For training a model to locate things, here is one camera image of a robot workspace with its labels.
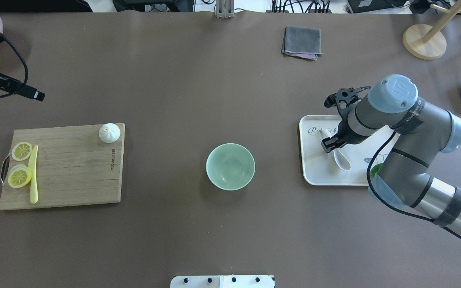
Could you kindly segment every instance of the green object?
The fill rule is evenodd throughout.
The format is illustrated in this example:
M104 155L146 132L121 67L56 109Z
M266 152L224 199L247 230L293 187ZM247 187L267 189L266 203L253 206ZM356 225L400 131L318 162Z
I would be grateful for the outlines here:
M373 178L377 174L381 167L382 163L376 164L375 166L373 166L373 168L371 168L371 178Z
M205 170L216 187L234 191L250 183L256 171L256 163L247 148L227 143L211 151Z

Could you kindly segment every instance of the white spoon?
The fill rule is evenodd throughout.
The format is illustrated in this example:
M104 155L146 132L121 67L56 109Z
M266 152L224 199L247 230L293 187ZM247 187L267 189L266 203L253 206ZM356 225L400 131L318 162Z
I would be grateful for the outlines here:
M323 136L323 139L332 137L330 134L330 131L328 129L321 129L321 135ZM343 171L350 171L351 170L351 164L350 161L342 154L340 149L334 149L333 151L333 159L335 160L335 164L341 168Z

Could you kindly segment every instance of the round wooden base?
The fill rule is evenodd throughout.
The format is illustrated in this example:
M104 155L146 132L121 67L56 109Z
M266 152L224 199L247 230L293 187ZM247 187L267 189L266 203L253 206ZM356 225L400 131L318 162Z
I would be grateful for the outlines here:
M403 33L403 45L417 58L435 60L444 55L446 51L446 38L439 31L428 42L423 42L423 37L432 27L426 24L410 26Z

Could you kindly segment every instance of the wooden mug tree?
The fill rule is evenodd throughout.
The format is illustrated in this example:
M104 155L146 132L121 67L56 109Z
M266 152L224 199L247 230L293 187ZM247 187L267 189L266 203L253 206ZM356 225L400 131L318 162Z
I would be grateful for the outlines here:
M435 4L432 8L446 13L435 26L415 24L403 33L403 45L417 58L435 60L444 55L446 51L446 38L441 29L454 17L461 13L461 0L458 0L450 9L445 9Z

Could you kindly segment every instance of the white floor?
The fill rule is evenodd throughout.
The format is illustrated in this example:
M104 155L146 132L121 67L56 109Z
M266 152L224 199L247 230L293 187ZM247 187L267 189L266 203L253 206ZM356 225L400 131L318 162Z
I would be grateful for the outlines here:
M116 12L115 7L113 6L112 0L85 0L94 12ZM205 0L206 2L211 3L210 5L205 4L202 0L195 0L194 9L195 11L214 11L214 0ZM329 0L330 1L330 10L332 13L347 13L345 5L347 4L346 0ZM292 0L293 9L295 13L302 13L302 9L297 3L297 0ZM300 2L302 4L303 11L311 4L311 2ZM236 12L240 12L241 9L248 11L256 12L266 12L271 10L271 0L234 0L234 8ZM156 5L156 9L166 11L164 5ZM291 7L286 8L289 12L292 12ZM390 8L384 10L377 10L366 12L369 14L412 14L408 5L405 7L399 8Z

